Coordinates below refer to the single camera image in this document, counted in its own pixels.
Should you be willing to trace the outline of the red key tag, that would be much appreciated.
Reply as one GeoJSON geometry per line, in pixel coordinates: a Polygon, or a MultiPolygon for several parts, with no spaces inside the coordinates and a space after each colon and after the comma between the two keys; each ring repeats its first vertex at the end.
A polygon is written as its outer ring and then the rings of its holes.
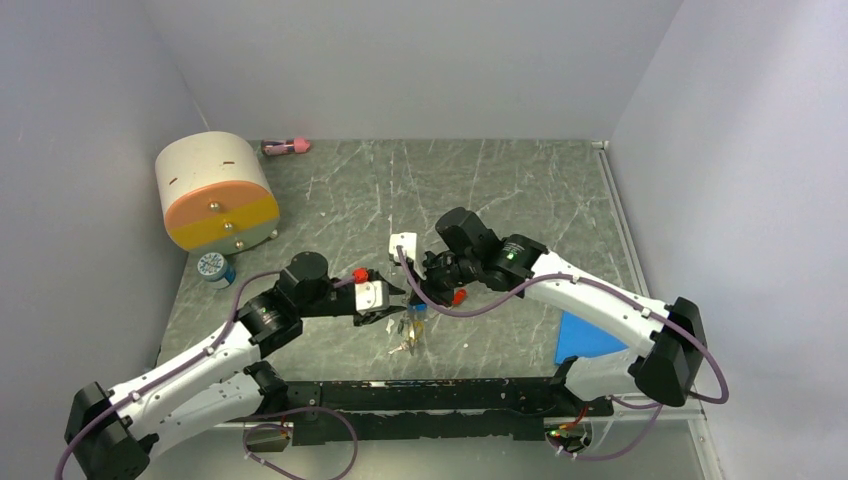
{"type": "Polygon", "coordinates": [[[458,289],[452,299],[452,306],[456,307],[461,305],[467,298],[467,291],[465,289],[458,289]]]}

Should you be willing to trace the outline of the blue key tag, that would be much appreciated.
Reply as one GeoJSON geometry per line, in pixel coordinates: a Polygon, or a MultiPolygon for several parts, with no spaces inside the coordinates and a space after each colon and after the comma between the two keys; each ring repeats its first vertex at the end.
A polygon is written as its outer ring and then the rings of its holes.
{"type": "Polygon", "coordinates": [[[408,305],[407,312],[411,315],[425,315],[427,313],[428,306],[426,304],[416,304],[416,305],[408,305]]]}

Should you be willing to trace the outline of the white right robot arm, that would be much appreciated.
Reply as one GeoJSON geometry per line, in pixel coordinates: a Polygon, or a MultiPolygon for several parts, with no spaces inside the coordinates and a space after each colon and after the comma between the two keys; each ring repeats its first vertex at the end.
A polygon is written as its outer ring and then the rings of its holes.
{"type": "Polygon", "coordinates": [[[445,309],[461,286],[479,282],[501,298],[518,297],[571,313],[624,344],[596,357],[572,355],[564,377],[549,392],[553,408],[573,415],[600,397],[641,393],[670,407],[694,397],[694,381],[707,359],[699,307],[684,297],[672,303],[630,292],[589,274],[542,243],[521,234],[498,236],[479,216],[457,207],[436,223],[446,246],[418,251],[411,233],[396,234],[389,254],[404,268],[415,295],[445,309]]]}

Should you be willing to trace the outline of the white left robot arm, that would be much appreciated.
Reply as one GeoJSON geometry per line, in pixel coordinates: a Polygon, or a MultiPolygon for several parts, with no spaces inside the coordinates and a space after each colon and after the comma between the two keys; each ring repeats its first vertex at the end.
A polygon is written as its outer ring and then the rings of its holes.
{"type": "Polygon", "coordinates": [[[395,300],[403,289],[379,271],[332,277],[317,252],[301,252],[271,275],[270,288],[235,298],[220,327],[171,360],[112,387],[80,388],[54,478],[74,460],[87,479],[135,479],[156,456],[219,423],[275,419],[287,386],[266,359],[302,334],[304,320],[342,316],[360,326],[403,308],[395,300]]]}

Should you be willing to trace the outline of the blue foam pad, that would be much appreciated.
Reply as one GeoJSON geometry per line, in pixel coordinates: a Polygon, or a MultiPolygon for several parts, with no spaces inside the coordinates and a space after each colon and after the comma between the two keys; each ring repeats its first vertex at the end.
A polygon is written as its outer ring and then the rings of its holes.
{"type": "Polygon", "coordinates": [[[554,363],[562,364],[567,358],[594,358],[626,350],[627,346],[616,337],[595,327],[569,312],[560,320],[554,363]]]}

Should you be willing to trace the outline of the small blue white jar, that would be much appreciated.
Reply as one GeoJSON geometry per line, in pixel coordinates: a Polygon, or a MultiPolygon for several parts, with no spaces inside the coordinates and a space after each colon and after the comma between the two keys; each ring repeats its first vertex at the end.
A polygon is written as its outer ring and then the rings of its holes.
{"type": "Polygon", "coordinates": [[[201,279],[216,290],[228,288],[236,278],[236,271],[227,258],[218,252],[203,254],[196,263],[201,279]]]}

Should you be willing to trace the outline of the pink capped small bottle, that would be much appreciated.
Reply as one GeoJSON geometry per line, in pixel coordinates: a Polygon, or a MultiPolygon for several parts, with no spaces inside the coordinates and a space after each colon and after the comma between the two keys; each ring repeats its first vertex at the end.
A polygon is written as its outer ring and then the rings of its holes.
{"type": "Polygon", "coordinates": [[[262,140],[260,149],[266,156],[284,156],[291,154],[304,154],[311,148],[311,142],[303,137],[289,140],[262,140]]]}

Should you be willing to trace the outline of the white round drawer cabinet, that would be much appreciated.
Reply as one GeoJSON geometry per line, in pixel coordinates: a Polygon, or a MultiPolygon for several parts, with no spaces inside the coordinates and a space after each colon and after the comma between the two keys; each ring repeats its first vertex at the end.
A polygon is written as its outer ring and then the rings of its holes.
{"type": "Polygon", "coordinates": [[[166,232],[187,252],[235,254],[278,234],[277,200],[253,148],[235,134],[176,140],[155,174],[166,232]]]}

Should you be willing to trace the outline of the aluminium frame rail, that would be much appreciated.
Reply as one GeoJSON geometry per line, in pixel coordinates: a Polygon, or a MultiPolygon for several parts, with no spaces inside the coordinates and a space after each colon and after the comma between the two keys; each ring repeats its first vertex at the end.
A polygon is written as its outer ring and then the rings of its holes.
{"type": "MultiPolygon", "coordinates": [[[[280,429],[283,435],[293,436],[290,422],[251,421],[246,417],[259,407],[262,400],[269,399],[278,389],[286,389],[287,385],[275,370],[260,362],[229,379],[211,384],[171,412],[159,414],[138,402],[131,402],[129,410],[122,416],[128,420],[128,429],[145,454],[144,462],[226,422],[264,423],[269,428],[280,429]]],[[[634,404],[620,398],[606,400],[613,406],[612,416],[577,418],[569,423],[558,423],[545,430],[542,440],[546,440],[558,454],[585,462],[610,461],[633,451],[646,438],[645,432],[639,433],[630,444],[615,452],[602,452],[602,442],[615,424],[647,418],[655,410],[655,405],[634,404]]]]}

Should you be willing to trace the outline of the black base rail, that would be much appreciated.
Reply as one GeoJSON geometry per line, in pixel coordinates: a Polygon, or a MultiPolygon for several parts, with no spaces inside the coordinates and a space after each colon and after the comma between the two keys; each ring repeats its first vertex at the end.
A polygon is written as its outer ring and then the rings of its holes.
{"type": "Polygon", "coordinates": [[[505,377],[429,380],[291,381],[247,414],[284,420],[297,446],[346,441],[506,436],[540,441],[546,429],[577,418],[610,417],[610,401],[578,399],[556,379],[505,377]]]}

